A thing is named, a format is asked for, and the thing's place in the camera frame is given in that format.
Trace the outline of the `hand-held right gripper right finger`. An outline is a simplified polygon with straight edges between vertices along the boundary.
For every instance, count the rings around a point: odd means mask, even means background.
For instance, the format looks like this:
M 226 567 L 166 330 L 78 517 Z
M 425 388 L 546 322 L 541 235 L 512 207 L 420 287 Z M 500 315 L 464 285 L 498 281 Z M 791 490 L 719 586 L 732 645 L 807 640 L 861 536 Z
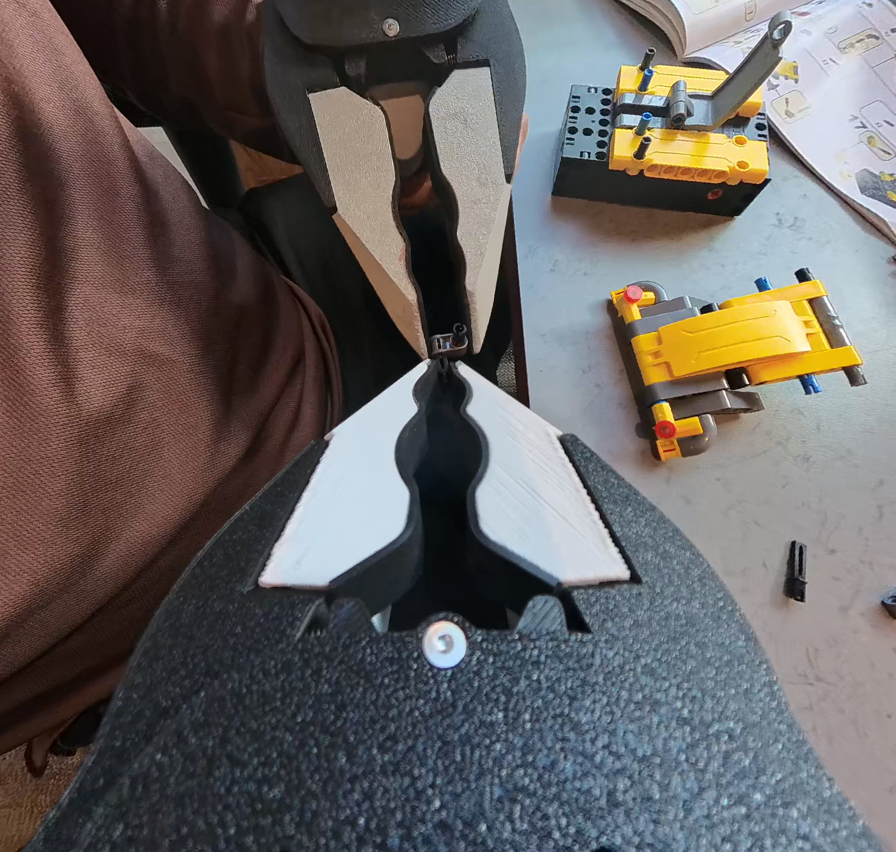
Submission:
M 561 432 L 467 365 L 445 361 L 441 479 L 480 550 L 546 586 L 633 577 Z

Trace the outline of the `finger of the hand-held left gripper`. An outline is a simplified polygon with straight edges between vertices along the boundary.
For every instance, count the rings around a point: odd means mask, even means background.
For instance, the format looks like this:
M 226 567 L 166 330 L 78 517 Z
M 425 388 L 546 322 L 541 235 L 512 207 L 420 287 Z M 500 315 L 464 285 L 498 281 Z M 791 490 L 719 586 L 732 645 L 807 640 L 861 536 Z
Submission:
M 453 197 L 469 337 L 479 353 L 494 308 L 511 196 L 490 68 L 454 70 L 433 92 L 427 118 L 437 174 Z
M 309 95 L 334 196 L 334 221 L 392 322 L 420 358 L 427 341 L 420 294 L 399 226 L 399 176 L 385 111 L 339 86 Z

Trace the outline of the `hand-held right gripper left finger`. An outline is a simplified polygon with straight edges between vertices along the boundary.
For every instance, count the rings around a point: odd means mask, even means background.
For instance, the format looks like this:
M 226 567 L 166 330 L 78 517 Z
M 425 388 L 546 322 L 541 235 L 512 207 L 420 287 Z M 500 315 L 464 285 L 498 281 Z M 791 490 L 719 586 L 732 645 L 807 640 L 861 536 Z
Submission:
M 399 537 L 410 492 L 396 464 L 418 414 L 420 363 L 326 437 L 326 448 L 259 577 L 263 588 L 322 590 Z

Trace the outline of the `grey connector with black pins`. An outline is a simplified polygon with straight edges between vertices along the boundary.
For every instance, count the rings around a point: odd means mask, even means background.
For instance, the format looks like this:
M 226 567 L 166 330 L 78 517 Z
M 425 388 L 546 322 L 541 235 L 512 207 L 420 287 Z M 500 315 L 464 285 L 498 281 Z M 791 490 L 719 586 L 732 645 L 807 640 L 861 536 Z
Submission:
M 448 333 L 440 333 L 430 337 L 428 341 L 429 358 L 436 364 L 440 377 L 447 377 L 451 364 L 461 360 L 469 349 L 468 329 L 463 323 L 455 323 Z

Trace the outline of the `person's left forearm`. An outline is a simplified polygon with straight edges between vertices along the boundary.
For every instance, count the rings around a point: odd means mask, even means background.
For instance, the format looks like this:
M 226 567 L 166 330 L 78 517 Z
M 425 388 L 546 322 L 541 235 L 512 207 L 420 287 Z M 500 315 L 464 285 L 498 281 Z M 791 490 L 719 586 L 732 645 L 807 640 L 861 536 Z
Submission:
M 263 78 L 264 0 L 49 0 L 99 80 L 162 122 L 297 163 Z

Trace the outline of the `grey desk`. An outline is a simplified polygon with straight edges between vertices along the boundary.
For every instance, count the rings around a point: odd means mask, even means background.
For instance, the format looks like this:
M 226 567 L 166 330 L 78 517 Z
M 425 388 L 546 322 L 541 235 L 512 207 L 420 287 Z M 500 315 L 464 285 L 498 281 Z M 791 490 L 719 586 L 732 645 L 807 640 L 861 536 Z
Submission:
M 894 850 L 894 261 L 890 241 L 774 138 L 771 183 L 732 220 L 555 198 L 572 84 L 611 83 L 665 37 L 616 0 L 509 0 L 527 62 L 528 140 L 513 207 L 532 408 L 578 435 L 666 513 L 726 582 L 841 791 Z M 807 397 L 720 420 L 703 456 L 659 464 L 635 434 L 609 293 L 659 282 L 721 301 L 808 267 L 866 365 Z M 790 541 L 808 548 L 804 604 L 782 593 Z

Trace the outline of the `person's left hand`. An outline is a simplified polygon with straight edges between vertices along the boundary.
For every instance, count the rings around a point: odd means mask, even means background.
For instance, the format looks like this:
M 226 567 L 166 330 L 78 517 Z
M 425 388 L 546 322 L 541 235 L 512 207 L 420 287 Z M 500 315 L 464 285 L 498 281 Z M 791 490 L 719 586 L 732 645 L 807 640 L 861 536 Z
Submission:
M 425 152 L 425 99 L 423 81 L 397 81 L 370 87 L 369 97 L 385 112 L 399 176 L 399 205 L 405 210 L 424 208 L 432 197 Z

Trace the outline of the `black yellow toy base assembly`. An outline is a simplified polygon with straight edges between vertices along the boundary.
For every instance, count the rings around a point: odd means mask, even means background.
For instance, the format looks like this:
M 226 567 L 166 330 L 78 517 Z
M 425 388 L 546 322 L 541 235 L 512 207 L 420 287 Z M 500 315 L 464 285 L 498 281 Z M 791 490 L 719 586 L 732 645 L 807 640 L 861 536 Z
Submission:
M 613 84 L 570 89 L 555 197 L 724 218 L 770 183 L 764 86 L 793 21 L 780 11 L 732 72 L 658 64 L 649 47 Z

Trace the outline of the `person's brown shirt torso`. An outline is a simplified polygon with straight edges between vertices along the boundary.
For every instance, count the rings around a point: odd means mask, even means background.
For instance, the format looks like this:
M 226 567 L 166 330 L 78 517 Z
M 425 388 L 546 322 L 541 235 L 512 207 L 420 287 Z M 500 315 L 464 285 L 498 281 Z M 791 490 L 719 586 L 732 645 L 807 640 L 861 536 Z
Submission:
M 2 753 L 115 689 L 193 557 L 342 407 L 313 301 L 2 0 Z

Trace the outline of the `yellow grey toy hood assembly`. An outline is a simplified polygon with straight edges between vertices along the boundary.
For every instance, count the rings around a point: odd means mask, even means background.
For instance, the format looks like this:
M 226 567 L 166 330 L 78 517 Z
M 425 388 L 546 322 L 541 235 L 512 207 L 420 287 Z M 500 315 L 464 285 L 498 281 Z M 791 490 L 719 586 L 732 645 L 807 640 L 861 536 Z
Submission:
M 607 301 L 633 393 L 636 431 L 660 463 L 694 458 L 718 438 L 717 418 L 759 413 L 760 387 L 795 380 L 806 396 L 819 377 L 868 380 L 826 286 L 808 268 L 789 286 L 756 278 L 756 291 L 714 302 L 671 297 L 641 280 Z

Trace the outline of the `single black pin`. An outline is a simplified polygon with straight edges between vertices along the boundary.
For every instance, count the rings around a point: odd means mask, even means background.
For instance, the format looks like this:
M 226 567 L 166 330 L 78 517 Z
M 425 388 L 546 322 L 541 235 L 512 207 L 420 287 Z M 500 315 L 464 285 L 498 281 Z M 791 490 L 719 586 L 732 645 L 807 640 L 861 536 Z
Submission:
M 796 539 L 790 541 L 782 593 L 795 603 L 804 604 L 806 601 L 808 561 L 806 544 Z

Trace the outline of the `open instruction booklet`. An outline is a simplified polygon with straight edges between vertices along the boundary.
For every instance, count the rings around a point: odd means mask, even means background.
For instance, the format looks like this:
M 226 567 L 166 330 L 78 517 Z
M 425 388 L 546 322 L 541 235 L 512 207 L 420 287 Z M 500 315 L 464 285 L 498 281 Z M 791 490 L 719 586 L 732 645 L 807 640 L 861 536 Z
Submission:
M 661 30 L 681 62 L 727 73 L 789 11 L 793 29 L 764 88 L 771 127 L 894 240 L 894 0 L 619 1 Z

